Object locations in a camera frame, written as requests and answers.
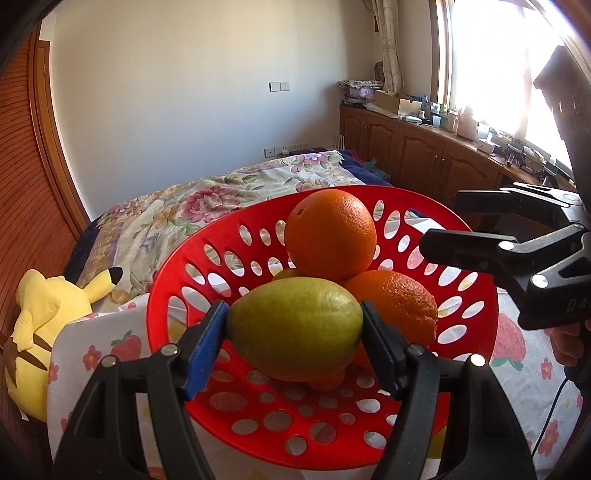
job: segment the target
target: orange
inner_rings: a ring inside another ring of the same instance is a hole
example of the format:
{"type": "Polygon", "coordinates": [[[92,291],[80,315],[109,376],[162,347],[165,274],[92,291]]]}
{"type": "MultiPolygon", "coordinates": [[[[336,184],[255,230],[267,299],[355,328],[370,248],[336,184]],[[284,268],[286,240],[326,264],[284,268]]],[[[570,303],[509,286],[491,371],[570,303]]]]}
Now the orange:
{"type": "MultiPolygon", "coordinates": [[[[431,345],[437,333],[437,303],[418,281],[387,270],[363,272],[343,286],[357,301],[370,300],[388,325],[397,327],[411,343],[431,345]]],[[[371,368],[363,345],[353,363],[371,368]]]]}
{"type": "Polygon", "coordinates": [[[367,270],[377,236],[372,215],[356,196],[319,190],[285,224],[285,247],[300,274],[342,283],[367,270]]]}
{"type": "Polygon", "coordinates": [[[308,382],[310,388],[318,392],[329,392],[339,387],[345,381],[345,370],[332,375],[332,377],[323,378],[308,382]]]}

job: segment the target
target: metal screw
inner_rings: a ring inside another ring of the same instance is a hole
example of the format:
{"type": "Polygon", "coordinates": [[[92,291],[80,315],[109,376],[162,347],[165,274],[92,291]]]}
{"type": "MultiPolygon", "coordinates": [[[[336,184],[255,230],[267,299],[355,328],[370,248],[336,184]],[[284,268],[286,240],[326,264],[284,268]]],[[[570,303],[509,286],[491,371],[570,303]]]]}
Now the metal screw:
{"type": "Polygon", "coordinates": [[[178,353],[178,346],[176,346],[174,343],[169,343],[160,349],[160,353],[162,353],[164,356],[176,355],[178,353]]]}
{"type": "Polygon", "coordinates": [[[546,288],[548,286],[548,279],[543,275],[534,275],[531,277],[531,282],[538,288],[546,288]]]}
{"type": "Polygon", "coordinates": [[[100,361],[100,364],[105,368],[114,367],[116,363],[117,357],[114,355],[107,355],[100,361]]]}
{"type": "Polygon", "coordinates": [[[408,353],[414,356],[421,356],[423,353],[425,353],[425,349],[420,345],[412,343],[408,346],[408,353]]]}
{"type": "Polygon", "coordinates": [[[499,248],[502,250],[513,250],[515,248],[515,244],[513,242],[502,241],[499,243],[499,248]]]}
{"type": "Polygon", "coordinates": [[[476,367],[484,367],[486,365],[486,360],[484,357],[482,355],[478,355],[477,353],[470,356],[470,362],[476,367]]]}

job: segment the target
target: pikachu ear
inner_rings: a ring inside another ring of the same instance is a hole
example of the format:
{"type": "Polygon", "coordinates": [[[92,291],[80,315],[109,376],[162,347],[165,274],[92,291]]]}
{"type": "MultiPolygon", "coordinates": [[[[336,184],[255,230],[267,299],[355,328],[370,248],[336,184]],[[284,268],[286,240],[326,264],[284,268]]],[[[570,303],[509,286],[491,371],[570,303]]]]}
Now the pikachu ear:
{"type": "Polygon", "coordinates": [[[112,267],[99,273],[82,291],[86,294],[88,301],[94,303],[111,293],[121,277],[123,277],[123,269],[112,267]]]}
{"type": "Polygon", "coordinates": [[[22,351],[33,346],[33,333],[56,315],[61,301],[53,294],[43,275],[37,270],[29,270],[18,284],[17,303],[21,306],[21,314],[12,338],[22,351]]]}

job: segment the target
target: cable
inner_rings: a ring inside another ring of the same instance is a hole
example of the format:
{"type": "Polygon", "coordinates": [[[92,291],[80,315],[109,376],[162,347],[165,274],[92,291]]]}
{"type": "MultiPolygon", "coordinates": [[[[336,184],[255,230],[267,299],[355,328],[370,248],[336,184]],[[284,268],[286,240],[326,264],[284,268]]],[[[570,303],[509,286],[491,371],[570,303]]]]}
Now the cable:
{"type": "Polygon", "coordinates": [[[550,407],[550,413],[548,413],[548,418],[546,419],[546,423],[544,423],[544,427],[542,428],[542,433],[540,433],[540,436],[538,437],[538,441],[535,443],[535,447],[531,452],[532,458],[534,457],[536,450],[540,446],[540,442],[542,441],[542,437],[544,436],[546,428],[548,428],[548,424],[550,423],[550,419],[552,418],[552,414],[554,413],[554,409],[556,407],[556,404],[558,403],[558,399],[560,398],[560,394],[562,393],[562,389],[566,385],[567,381],[569,381],[569,379],[565,378],[563,380],[563,382],[560,384],[558,391],[556,392],[556,396],[554,397],[554,403],[552,403],[552,406],[550,407]]]}
{"type": "Polygon", "coordinates": [[[366,1],[366,0],[361,0],[361,1],[363,2],[363,4],[364,4],[365,8],[367,8],[367,9],[368,9],[368,10],[369,10],[371,13],[374,13],[374,9],[373,9],[373,8],[370,8],[370,7],[368,7],[368,4],[367,4],[367,3],[365,3],[365,1],[366,1]]]}

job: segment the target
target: lemon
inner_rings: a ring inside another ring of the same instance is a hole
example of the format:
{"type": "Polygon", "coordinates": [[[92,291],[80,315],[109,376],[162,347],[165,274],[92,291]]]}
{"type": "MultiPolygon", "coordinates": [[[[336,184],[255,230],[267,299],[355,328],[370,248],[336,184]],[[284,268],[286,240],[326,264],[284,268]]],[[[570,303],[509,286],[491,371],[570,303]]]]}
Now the lemon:
{"type": "Polygon", "coordinates": [[[293,277],[255,288],[227,318],[228,338],[254,368],[284,381],[330,378],[350,364],[363,324],[347,290],[322,278],[293,277]]]}

